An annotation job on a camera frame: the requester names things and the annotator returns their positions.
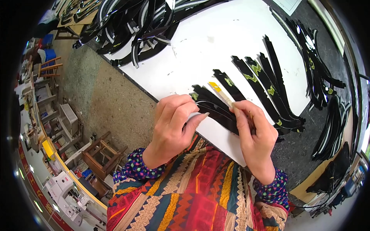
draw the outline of person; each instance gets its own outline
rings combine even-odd
[[[250,101],[230,108],[250,172],[210,145],[197,144],[190,151],[195,129],[208,116],[188,120],[197,111],[188,95],[159,101],[152,142],[130,153],[122,171],[114,173],[107,231],[284,229],[287,175],[273,166],[270,155],[278,132],[262,109]],[[255,204],[248,185],[251,174]]]

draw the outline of person's right hand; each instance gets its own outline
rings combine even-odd
[[[275,178],[271,152],[278,137],[278,131],[268,122],[263,110],[252,102],[243,100],[233,103],[233,106],[230,111],[236,116],[240,148],[245,163],[262,184],[271,184]],[[256,129],[253,134],[251,121]]]

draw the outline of concrete floor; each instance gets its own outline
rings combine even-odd
[[[93,132],[110,131],[110,144],[125,153],[146,147],[152,138],[155,102],[105,62],[87,45],[72,49],[74,40],[54,40],[62,68],[58,100],[70,104],[84,124],[83,142]]]

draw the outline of yellow blade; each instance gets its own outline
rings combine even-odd
[[[217,91],[217,92],[220,92],[221,91],[221,88],[219,88],[217,86],[217,84],[215,84],[214,82],[209,82],[209,84]]]

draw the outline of patterned sleeve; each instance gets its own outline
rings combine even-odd
[[[155,169],[150,169],[144,164],[142,160],[142,153],[144,150],[145,148],[139,148],[128,155],[127,163],[122,167],[122,171],[113,173],[114,183],[118,183],[127,178],[133,178],[135,180],[153,179],[159,177],[164,172],[164,164]]]
[[[275,169],[275,172],[275,179],[269,185],[263,185],[259,180],[254,179],[253,188],[257,192],[256,201],[262,201],[266,204],[277,203],[289,211],[288,192],[285,189],[288,177],[280,169]]]

